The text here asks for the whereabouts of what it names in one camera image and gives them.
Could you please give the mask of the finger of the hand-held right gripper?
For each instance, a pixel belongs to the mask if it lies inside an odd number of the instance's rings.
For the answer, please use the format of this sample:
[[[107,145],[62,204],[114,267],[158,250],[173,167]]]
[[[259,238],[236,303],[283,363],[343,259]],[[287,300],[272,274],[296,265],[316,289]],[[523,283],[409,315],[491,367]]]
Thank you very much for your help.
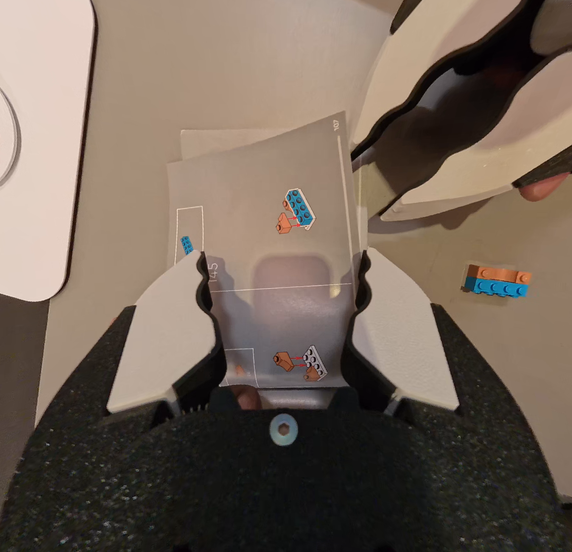
[[[481,139],[442,157],[380,219],[419,219],[494,197],[570,146],[571,48],[563,47],[520,81]]]
[[[429,86],[483,45],[527,0],[420,0],[394,28],[360,93],[350,123],[351,159],[361,156]]]

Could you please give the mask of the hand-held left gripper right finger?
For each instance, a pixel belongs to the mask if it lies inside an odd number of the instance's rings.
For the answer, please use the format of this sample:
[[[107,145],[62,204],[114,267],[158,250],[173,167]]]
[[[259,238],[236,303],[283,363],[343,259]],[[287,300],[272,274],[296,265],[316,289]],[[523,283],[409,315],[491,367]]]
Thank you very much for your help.
[[[355,304],[340,367],[359,407],[383,413],[406,399],[456,410],[459,400],[431,301],[375,248],[361,254]]]

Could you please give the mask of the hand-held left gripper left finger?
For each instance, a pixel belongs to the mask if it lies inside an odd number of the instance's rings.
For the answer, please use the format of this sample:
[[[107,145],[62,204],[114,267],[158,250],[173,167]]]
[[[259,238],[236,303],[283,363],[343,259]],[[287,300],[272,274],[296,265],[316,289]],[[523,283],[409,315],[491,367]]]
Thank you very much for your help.
[[[107,409],[119,413],[166,401],[174,414],[205,405],[226,374],[211,313],[206,257],[192,251],[136,303]]]

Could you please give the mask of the blue brick plate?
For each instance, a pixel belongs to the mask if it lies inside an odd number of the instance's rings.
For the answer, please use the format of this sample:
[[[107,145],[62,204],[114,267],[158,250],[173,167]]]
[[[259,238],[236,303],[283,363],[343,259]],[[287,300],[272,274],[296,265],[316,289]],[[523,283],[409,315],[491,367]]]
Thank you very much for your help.
[[[467,276],[463,288],[475,294],[519,298],[527,295],[529,285]]]

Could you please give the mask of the grey instruction booklet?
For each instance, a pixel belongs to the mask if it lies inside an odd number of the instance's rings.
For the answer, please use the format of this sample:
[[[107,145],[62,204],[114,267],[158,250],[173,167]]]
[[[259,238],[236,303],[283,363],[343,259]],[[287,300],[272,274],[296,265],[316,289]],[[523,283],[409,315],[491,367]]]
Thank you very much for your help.
[[[206,255],[223,384],[346,386],[361,250],[345,112],[167,173],[168,265],[184,236]]]

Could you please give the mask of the grey desk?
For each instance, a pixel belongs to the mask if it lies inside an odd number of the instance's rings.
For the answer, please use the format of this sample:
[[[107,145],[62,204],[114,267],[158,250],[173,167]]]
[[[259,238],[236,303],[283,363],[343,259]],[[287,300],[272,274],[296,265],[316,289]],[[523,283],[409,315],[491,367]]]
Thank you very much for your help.
[[[289,447],[270,439],[275,411],[105,415],[132,303],[165,268],[175,133],[349,109],[388,28],[357,0],[92,1],[80,208],[46,362],[75,365],[119,316],[32,434],[1,551],[571,551],[530,427],[438,306],[460,414],[294,411]]]

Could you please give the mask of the person's right hand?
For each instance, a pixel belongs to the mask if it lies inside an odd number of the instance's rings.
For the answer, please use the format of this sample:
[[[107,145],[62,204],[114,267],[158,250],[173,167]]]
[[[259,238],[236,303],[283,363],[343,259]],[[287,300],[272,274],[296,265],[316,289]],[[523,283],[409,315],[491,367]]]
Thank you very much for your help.
[[[570,173],[564,173],[522,186],[519,188],[519,193],[526,201],[539,202],[556,191],[569,176]]]

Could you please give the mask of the person's left hand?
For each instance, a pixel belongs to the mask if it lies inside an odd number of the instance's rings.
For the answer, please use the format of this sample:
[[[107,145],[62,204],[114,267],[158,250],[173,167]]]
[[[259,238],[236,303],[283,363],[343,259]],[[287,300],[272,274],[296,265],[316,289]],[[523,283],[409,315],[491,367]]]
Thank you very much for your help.
[[[237,384],[231,385],[230,389],[242,410],[254,411],[262,409],[261,397],[257,388],[251,385]]]

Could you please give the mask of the white stand base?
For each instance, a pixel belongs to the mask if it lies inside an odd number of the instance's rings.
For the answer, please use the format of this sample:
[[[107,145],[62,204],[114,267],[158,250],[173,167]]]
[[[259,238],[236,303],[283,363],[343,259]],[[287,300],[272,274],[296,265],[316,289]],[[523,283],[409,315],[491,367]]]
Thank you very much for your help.
[[[65,283],[96,20],[90,0],[1,0],[1,294]]]

